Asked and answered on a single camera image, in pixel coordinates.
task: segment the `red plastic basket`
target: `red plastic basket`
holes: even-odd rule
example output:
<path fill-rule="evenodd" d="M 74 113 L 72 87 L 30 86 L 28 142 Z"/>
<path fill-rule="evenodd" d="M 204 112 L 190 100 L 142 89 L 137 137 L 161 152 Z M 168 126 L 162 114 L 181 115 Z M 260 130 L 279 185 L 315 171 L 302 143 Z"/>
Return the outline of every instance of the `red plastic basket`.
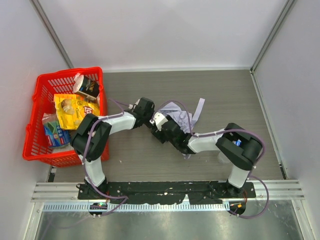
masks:
<path fill-rule="evenodd" d="M 103 73 L 100 67 L 74 68 L 54 73 L 42 74 L 37 78 L 30 122 L 26 126 L 22 156 L 27 161 L 38 160 L 56 167 L 69 167 L 81 164 L 75 151 L 52 153 L 48 148 L 42 117 L 44 113 L 55 113 L 54 94 L 72 94 L 74 77 L 81 73 L 99 83 L 100 115 L 107 115 L 107 99 L 104 90 Z M 109 159 L 108 145 L 105 147 L 101 160 Z"/>

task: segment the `white cloth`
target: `white cloth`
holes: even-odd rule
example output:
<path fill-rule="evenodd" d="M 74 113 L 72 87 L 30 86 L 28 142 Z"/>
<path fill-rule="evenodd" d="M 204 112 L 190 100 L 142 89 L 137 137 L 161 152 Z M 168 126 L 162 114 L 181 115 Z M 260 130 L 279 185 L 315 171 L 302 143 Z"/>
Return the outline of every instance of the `white cloth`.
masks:
<path fill-rule="evenodd" d="M 205 104 L 205 99 L 200 98 L 198 102 L 198 106 L 196 107 L 196 110 L 194 112 L 194 115 L 192 116 L 192 114 L 189 113 L 191 130 L 196 125 L 196 122 L 200 117 L 204 104 Z M 158 111 L 165 116 L 169 115 L 181 127 L 182 131 L 184 131 L 185 133 L 190 133 L 187 112 L 182 111 L 177 104 L 175 104 L 174 102 L 169 102 L 167 105 L 165 105 L 163 108 L 159 109 Z M 190 158 L 190 154 L 188 155 L 184 154 L 184 158 L 185 159 Z"/>

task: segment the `packaged snack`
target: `packaged snack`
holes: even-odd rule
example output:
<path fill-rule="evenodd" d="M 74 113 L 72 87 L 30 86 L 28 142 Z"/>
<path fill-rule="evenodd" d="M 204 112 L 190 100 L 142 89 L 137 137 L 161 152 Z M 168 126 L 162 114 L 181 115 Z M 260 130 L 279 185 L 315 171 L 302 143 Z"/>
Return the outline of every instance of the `packaged snack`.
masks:
<path fill-rule="evenodd" d="M 61 148 L 70 143 L 69 132 L 61 129 L 56 114 L 44 113 L 42 124 L 49 148 Z"/>
<path fill-rule="evenodd" d="M 56 147 L 53 149 L 52 153 L 57 154 L 57 153 L 62 153 L 62 152 L 68 152 L 68 151 L 74 151 L 75 149 L 70 145 L 70 143 L 62 146 L 62 147 Z"/>
<path fill-rule="evenodd" d="M 73 92 L 79 94 L 91 101 L 95 101 L 99 95 L 99 84 L 90 78 L 77 73 L 74 76 L 75 84 L 73 85 Z"/>
<path fill-rule="evenodd" d="M 60 126 L 65 130 L 76 130 L 87 114 L 100 115 L 99 105 L 86 102 L 75 94 L 55 94 L 53 97 Z"/>
<path fill-rule="evenodd" d="M 96 102 L 98 103 L 98 105 L 100 107 L 100 94 L 96 97 Z"/>

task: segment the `yellow snack bag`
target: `yellow snack bag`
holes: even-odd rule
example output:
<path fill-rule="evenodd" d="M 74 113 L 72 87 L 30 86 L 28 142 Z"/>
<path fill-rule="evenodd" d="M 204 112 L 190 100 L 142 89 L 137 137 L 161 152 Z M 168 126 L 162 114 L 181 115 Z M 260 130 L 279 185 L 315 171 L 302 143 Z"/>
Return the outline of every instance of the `yellow snack bag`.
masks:
<path fill-rule="evenodd" d="M 76 94 L 55 94 L 53 101 L 59 124 L 65 130 L 76 130 L 87 114 L 100 115 L 98 104 Z"/>

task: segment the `black mounting plate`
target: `black mounting plate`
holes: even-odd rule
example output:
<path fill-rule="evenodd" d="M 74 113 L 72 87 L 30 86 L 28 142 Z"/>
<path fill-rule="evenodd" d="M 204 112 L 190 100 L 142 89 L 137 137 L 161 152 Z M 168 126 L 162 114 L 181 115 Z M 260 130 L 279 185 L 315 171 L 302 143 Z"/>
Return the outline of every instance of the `black mounting plate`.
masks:
<path fill-rule="evenodd" d="M 88 192 L 79 190 L 78 199 L 92 199 Z M 252 182 L 246 182 L 243 190 L 247 198 L 255 198 L 256 192 Z M 227 191 L 227 183 L 220 181 L 143 181 L 143 182 L 108 182 L 107 193 L 110 196 L 128 196 L 126 204 L 180 204 L 188 195 L 191 205 L 220 204 L 222 199 L 244 198 L 244 194 L 231 196 Z M 95 195 L 94 199 L 106 199 Z M 111 199 L 118 204 L 122 199 Z"/>

